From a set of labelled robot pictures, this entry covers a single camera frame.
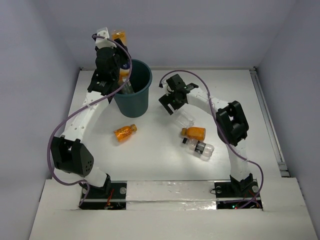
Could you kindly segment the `orange bottle blue label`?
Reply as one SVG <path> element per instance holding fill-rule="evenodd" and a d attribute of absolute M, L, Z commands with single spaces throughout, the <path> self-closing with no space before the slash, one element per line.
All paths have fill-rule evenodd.
<path fill-rule="evenodd" d="M 112 40 L 120 44 L 126 51 L 128 50 L 127 48 L 127 37 L 126 37 L 126 32 L 124 30 L 116 29 L 112 31 L 111 34 Z M 122 48 L 118 49 L 118 52 L 120 53 L 120 59 L 122 66 L 120 67 L 119 71 L 119 84 L 122 84 L 127 80 L 127 77 L 130 72 L 130 62 L 128 59 L 127 54 L 123 51 Z"/>

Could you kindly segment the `clear plastic water bottle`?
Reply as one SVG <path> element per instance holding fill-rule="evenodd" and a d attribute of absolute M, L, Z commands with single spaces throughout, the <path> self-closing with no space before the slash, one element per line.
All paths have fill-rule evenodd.
<path fill-rule="evenodd" d="M 190 128 L 195 124 L 195 118 L 183 109 L 174 113 L 175 122 L 182 128 Z"/>

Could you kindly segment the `clear bottle black label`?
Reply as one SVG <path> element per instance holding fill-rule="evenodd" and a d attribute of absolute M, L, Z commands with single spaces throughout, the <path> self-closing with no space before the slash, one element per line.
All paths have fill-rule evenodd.
<path fill-rule="evenodd" d="M 213 145 L 197 140 L 195 138 L 183 138 L 182 143 L 189 151 L 199 154 L 204 158 L 211 158 L 215 148 Z"/>

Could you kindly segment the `tall orange label bottle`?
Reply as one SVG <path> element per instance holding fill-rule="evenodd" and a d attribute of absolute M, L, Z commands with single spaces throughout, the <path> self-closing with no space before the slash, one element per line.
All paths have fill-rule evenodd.
<path fill-rule="evenodd" d="M 131 82 L 129 80 L 126 82 L 126 84 L 122 88 L 122 93 L 124 95 L 131 95 L 131 94 L 135 93 L 134 90 L 133 90 L 133 87 L 131 85 Z"/>

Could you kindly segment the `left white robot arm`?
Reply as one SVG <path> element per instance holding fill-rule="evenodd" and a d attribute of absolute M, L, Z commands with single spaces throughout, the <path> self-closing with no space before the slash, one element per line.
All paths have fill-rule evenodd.
<path fill-rule="evenodd" d="M 54 133 L 47 146 L 47 164 L 52 177 L 60 184 L 55 169 L 74 174 L 81 179 L 76 181 L 83 189 L 94 191 L 104 198 L 110 194 L 111 179 L 94 163 L 94 157 L 85 144 L 101 113 L 106 109 L 113 96 L 124 86 L 119 85 L 120 68 L 128 67 L 132 58 L 120 38 L 114 40 L 94 34 L 96 50 L 96 69 L 87 88 L 82 107 L 68 116 L 72 122 L 61 136 Z"/>

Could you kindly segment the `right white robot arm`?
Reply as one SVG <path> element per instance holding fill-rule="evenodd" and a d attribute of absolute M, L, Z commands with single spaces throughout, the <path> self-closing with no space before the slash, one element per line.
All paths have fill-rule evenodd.
<path fill-rule="evenodd" d="M 249 124 L 238 101 L 226 102 L 211 96 L 194 83 L 186 84 L 179 74 L 168 79 L 162 78 L 159 87 L 165 94 L 159 102 L 172 115 L 186 104 L 197 107 L 213 117 L 217 134 L 227 146 L 230 162 L 230 190 L 235 196 L 246 193 L 253 182 L 248 166 L 246 138 Z"/>

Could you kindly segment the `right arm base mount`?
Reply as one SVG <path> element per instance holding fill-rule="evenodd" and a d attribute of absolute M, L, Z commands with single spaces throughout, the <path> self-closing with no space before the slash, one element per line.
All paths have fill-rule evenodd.
<path fill-rule="evenodd" d="M 258 190 L 258 183 L 250 173 L 240 182 L 231 176 L 230 180 L 215 182 L 210 193 L 217 198 L 218 210 L 262 209 L 263 205 Z"/>

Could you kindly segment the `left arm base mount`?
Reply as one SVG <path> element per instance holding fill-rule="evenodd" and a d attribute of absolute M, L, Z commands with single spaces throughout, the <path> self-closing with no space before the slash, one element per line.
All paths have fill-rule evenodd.
<path fill-rule="evenodd" d="M 90 186 L 87 197 L 79 208 L 82 210 L 125 210 L 126 194 L 126 181 L 111 181 L 108 193 L 95 186 Z"/>

